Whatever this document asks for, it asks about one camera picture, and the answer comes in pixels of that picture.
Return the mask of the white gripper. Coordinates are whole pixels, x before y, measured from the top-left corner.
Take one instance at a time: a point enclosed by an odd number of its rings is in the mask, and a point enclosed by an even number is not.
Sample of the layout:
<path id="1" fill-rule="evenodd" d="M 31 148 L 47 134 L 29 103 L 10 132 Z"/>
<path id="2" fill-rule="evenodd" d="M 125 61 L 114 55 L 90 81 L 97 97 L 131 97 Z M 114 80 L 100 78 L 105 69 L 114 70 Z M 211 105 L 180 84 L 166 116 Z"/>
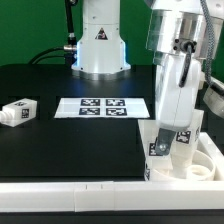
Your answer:
<path id="1" fill-rule="evenodd" d="M 191 60 L 186 83 L 180 87 L 184 61 L 184 56 L 164 54 L 156 67 L 155 115 L 160 129 L 155 152 L 160 156 L 170 153 L 176 132 L 186 130 L 192 121 L 201 63 L 195 59 Z"/>

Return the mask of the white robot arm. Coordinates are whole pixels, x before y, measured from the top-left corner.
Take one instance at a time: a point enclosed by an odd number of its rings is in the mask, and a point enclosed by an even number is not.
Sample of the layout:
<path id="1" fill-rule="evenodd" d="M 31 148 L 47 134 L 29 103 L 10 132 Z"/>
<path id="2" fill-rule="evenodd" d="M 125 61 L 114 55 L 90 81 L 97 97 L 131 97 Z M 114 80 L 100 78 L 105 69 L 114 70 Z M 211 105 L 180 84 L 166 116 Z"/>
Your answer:
<path id="1" fill-rule="evenodd" d="M 112 78 L 139 60 L 142 47 L 154 53 L 155 150 L 167 155 L 175 134 L 190 126 L 200 77 L 223 96 L 212 77 L 212 63 L 224 25 L 224 0 L 131 0 L 123 16 L 135 51 L 120 33 L 120 0 L 82 0 L 82 36 L 72 69 L 92 78 Z"/>

